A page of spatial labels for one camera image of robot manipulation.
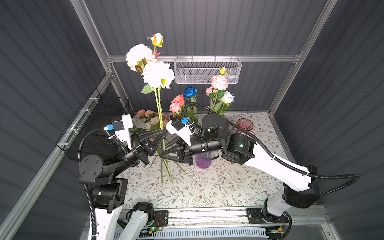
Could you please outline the pink cream peony spray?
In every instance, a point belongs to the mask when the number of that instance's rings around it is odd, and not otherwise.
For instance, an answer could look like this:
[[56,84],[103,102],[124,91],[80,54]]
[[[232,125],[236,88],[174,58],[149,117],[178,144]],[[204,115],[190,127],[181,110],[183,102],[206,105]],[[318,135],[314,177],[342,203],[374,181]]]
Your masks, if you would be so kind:
[[229,87],[229,80],[225,77],[227,74],[225,67],[220,68],[219,74],[212,77],[211,86],[206,89],[206,95],[210,99],[210,108],[218,114],[221,114],[222,103],[220,99]]

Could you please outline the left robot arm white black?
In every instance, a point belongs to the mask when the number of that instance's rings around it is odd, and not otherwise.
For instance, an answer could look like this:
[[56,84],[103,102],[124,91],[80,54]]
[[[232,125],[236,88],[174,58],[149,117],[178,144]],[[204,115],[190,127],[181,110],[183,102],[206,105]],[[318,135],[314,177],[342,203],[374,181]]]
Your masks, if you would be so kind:
[[119,218],[128,179],[118,178],[118,175],[140,162],[149,164],[149,157],[155,154],[167,133],[165,130],[156,130],[135,135],[134,146],[130,150],[108,128],[104,128],[104,131],[120,147],[121,151],[114,159],[104,160],[98,155],[82,155],[84,143],[95,131],[83,137],[78,150],[79,181],[84,185],[90,208],[88,239],[112,240],[117,225],[124,229],[119,237],[121,240],[136,240],[142,235],[151,235],[158,230],[154,224],[160,222],[153,204],[138,202],[129,211],[127,221]]

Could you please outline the blue rose stem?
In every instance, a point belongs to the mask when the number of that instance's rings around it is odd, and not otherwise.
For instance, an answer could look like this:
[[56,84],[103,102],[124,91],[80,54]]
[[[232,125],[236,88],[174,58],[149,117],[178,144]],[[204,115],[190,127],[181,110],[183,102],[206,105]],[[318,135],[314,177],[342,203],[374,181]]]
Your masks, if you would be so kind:
[[184,92],[183,96],[189,102],[197,103],[198,102],[198,91],[195,86],[188,86]]

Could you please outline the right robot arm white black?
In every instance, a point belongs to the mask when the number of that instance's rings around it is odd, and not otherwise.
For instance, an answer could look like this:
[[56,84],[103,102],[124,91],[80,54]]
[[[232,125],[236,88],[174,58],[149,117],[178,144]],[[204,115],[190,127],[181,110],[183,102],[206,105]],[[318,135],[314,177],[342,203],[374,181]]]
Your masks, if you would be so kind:
[[291,208],[306,209],[320,198],[318,186],[310,176],[311,167],[303,167],[281,159],[245,129],[218,114],[203,117],[198,127],[200,136],[193,138],[193,123],[187,118],[174,118],[166,125],[171,135],[177,135],[161,153],[163,159],[192,163],[193,156],[221,152],[223,159],[252,167],[280,180],[283,186],[265,200],[258,214],[264,222],[273,223],[287,217]]

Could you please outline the red glass vase with ribbon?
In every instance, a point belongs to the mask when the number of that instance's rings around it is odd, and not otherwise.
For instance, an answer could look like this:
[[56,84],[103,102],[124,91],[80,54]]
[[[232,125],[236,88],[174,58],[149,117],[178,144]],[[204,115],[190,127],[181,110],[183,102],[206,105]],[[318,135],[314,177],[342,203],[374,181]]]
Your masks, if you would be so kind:
[[253,122],[251,120],[245,119],[245,118],[241,118],[241,119],[237,120],[236,124],[238,127],[242,128],[244,130],[247,130],[248,132],[254,128]]

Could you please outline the white peony spray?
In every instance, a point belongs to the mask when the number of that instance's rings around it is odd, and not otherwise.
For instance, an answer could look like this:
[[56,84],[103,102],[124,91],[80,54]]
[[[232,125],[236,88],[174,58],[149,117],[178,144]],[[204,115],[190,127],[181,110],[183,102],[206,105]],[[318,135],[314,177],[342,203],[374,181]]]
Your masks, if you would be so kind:
[[145,86],[142,88],[141,93],[154,93],[160,129],[163,130],[165,126],[161,90],[170,88],[175,79],[175,73],[170,64],[158,60],[160,53],[157,52],[157,49],[163,46],[163,35],[156,33],[147,39],[151,41],[152,49],[144,44],[135,45],[128,50],[125,60],[132,71],[139,73],[143,77]]

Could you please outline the light pink rose stem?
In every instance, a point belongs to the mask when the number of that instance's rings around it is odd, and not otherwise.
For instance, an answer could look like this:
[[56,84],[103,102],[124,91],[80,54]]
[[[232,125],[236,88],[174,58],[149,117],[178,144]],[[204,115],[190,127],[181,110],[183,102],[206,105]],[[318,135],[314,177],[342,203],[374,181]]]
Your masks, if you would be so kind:
[[180,103],[171,103],[170,107],[169,107],[169,110],[174,114],[174,115],[177,115],[180,113],[181,109],[182,109],[182,104]]

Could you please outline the pink red rose stem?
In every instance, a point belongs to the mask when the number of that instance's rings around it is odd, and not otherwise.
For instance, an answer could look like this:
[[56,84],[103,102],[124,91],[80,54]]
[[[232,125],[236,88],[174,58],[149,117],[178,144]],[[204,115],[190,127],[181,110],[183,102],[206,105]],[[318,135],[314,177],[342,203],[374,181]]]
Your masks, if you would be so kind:
[[180,105],[184,105],[185,104],[185,97],[183,95],[177,95],[173,100],[172,100],[172,104],[180,104]]

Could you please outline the blue purple glass vase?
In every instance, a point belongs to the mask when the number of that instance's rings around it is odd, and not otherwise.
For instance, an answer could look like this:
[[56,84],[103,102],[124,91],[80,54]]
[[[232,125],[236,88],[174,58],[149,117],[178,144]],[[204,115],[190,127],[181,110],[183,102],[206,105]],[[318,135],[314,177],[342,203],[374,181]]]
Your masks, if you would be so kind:
[[196,156],[196,166],[200,169],[208,169],[212,165],[212,154],[203,153]]

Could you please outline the white rose stem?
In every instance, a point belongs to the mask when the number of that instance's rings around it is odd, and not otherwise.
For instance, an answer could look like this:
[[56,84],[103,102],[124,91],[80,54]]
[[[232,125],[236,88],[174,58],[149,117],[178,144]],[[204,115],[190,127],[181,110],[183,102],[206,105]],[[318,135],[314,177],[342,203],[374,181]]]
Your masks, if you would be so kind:
[[229,91],[225,91],[223,97],[220,99],[222,106],[220,112],[223,113],[230,108],[232,103],[235,100],[235,96],[232,95]]

